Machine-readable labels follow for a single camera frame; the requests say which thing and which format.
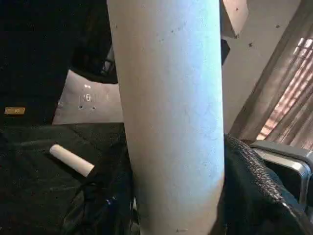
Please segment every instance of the black cloth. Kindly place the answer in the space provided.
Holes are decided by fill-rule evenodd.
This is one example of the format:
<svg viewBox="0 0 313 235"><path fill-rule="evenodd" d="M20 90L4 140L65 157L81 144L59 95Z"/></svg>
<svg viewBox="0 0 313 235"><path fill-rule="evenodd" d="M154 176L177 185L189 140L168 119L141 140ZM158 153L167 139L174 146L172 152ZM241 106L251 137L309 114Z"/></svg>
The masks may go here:
<svg viewBox="0 0 313 235"><path fill-rule="evenodd" d="M94 0L88 16L73 54L71 70L89 81L116 84L115 61L108 57L112 37L107 1Z"/></svg>
<svg viewBox="0 0 313 235"><path fill-rule="evenodd" d="M227 235L312 235L304 208L261 157L231 136L224 144Z"/></svg>
<svg viewBox="0 0 313 235"><path fill-rule="evenodd" d="M277 175L247 145L224 141L225 185L211 234L312 235ZM48 154L54 143L96 164L86 180ZM127 156L123 124L1 128L1 234L56 235L62 225L64 235L127 232L133 200Z"/></svg>
<svg viewBox="0 0 313 235"><path fill-rule="evenodd" d="M51 124L88 0L0 1L0 123ZM22 116L5 107L25 107Z"/></svg>
<svg viewBox="0 0 313 235"><path fill-rule="evenodd" d="M118 142L122 124L0 128L0 234L60 234L85 180L49 154L57 143L97 164Z"/></svg>

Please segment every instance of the white cylinder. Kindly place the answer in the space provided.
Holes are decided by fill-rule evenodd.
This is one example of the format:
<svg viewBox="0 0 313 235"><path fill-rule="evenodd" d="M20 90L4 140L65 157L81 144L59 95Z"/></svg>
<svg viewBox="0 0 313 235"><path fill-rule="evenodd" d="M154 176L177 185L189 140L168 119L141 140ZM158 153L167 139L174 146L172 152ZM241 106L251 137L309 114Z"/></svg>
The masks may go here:
<svg viewBox="0 0 313 235"><path fill-rule="evenodd" d="M78 157L58 144L55 144L50 148L50 154L85 177L88 176L94 167L93 164Z"/></svg>
<svg viewBox="0 0 313 235"><path fill-rule="evenodd" d="M108 0L143 235L207 235L224 183L218 0Z"/></svg>

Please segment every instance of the white pipe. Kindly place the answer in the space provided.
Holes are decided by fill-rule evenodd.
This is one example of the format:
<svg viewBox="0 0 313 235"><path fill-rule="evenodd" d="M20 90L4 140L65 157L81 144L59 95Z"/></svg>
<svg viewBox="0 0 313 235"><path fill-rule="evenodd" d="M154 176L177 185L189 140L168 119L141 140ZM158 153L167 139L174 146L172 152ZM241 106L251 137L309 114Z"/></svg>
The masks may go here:
<svg viewBox="0 0 313 235"><path fill-rule="evenodd" d="M78 157L58 144L55 144L50 148L50 154L85 177L88 176L94 167L93 164Z"/></svg>
<svg viewBox="0 0 313 235"><path fill-rule="evenodd" d="M143 235L207 235L224 183L219 0L108 0Z"/></svg>

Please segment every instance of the yellow label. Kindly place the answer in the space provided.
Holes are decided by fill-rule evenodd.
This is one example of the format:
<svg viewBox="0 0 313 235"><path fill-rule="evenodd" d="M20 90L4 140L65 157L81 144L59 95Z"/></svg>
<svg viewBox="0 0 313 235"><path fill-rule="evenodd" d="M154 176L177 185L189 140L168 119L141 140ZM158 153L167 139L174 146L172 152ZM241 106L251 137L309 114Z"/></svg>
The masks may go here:
<svg viewBox="0 0 313 235"><path fill-rule="evenodd" d="M25 114L25 108L20 107L6 107L4 110L4 114L6 115L24 115Z"/></svg>

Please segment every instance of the gray wall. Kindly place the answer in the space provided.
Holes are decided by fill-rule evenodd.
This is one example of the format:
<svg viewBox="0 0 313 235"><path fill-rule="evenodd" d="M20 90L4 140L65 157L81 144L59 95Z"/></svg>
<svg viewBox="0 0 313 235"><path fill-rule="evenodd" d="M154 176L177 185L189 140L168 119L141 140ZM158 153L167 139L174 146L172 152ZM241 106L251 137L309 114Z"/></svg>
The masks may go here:
<svg viewBox="0 0 313 235"><path fill-rule="evenodd" d="M249 17L223 66L224 132L251 94L300 0L250 0Z"/></svg>
<svg viewBox="0 0 313 235"><path fill-rule="evenodd" d="M68 71L53 124L122 122L117 84L90 82Z"/></svg>

